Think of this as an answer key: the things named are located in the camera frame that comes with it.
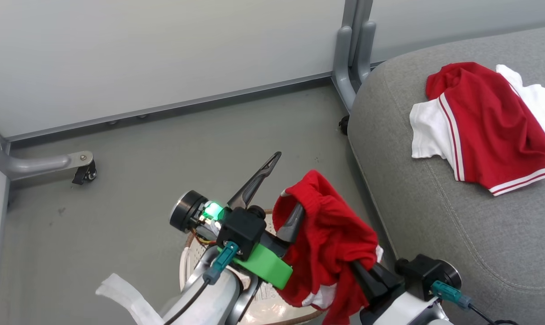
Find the black caster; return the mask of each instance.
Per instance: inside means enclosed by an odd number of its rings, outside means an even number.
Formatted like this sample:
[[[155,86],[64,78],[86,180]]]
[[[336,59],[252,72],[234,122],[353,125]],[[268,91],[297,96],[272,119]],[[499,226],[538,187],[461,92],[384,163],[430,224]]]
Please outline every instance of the black caster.
[[[347,115],[347,116],[343,117],[342,120],[340,120],[340,122],[339,122],[340,131],[344,135],[349,135],[348,134],[349,117],[350,117],[350,115]]]
[[[93,181],[97,176],[98,172],[95,169],[95,161],[92,160],[89,165],[78,168],[72,183],[82,185],[85,181]]]

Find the gray ottoman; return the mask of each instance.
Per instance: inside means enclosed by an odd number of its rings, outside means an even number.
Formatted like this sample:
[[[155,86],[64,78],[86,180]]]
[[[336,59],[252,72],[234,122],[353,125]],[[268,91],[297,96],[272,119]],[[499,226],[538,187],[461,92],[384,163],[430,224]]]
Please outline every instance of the gray ottoman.
[[[545,180],[493,197],[439,157],[411,158],[409,112],[446,64],[505,64],[545,87],[545,28],[445,44],[378,66],[355,99],[349,139],[397,257],[444,259],[493,319],[545,324]],[[445,303],[457,325],[486,324]]]

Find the led light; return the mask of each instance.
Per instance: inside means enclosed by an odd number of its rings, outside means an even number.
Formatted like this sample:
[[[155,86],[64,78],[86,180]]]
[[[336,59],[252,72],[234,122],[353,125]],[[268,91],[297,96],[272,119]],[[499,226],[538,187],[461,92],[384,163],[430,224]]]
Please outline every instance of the led light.
[[[218,220],[220,212],[222,212],[223,208],[218,205],[216,202],[211,202],[202,212],[202,215],[206,218],[210,218],[212,220]]]

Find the laundry basket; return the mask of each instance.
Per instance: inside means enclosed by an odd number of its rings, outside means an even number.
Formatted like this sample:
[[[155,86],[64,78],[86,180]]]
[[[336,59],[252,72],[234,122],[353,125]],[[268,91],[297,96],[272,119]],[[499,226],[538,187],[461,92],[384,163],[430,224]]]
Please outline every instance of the laundry basket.
[[[272,226],[272,210],[266,210],[266,230],[275,234]],[[186,247],[180,257],[180,290],[188,277],[194,271],[194,267],[204,254],[206,249],[194,239],[190,234]],[[243,286],[246,288],[250,279],[248,276],[235,271]],[[290,306],[278,295],[270,283],[263,283],[256,292],[252,303],[248,307],[244,317],[239,324],[241,325],[295,325],[301,324],[322,315],[310,306],[297,308]]]

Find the green bracket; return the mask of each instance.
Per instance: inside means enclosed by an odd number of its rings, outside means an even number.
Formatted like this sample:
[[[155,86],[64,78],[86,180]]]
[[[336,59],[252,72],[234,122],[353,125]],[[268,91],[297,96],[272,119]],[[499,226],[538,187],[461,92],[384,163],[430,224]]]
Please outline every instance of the green bracket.
[[[257,244],[248,261],[240,261],[236,257],[233,262],[256,274],[262,280],[282,290],[293,274],[293,269],[280,257],[263,245]]]

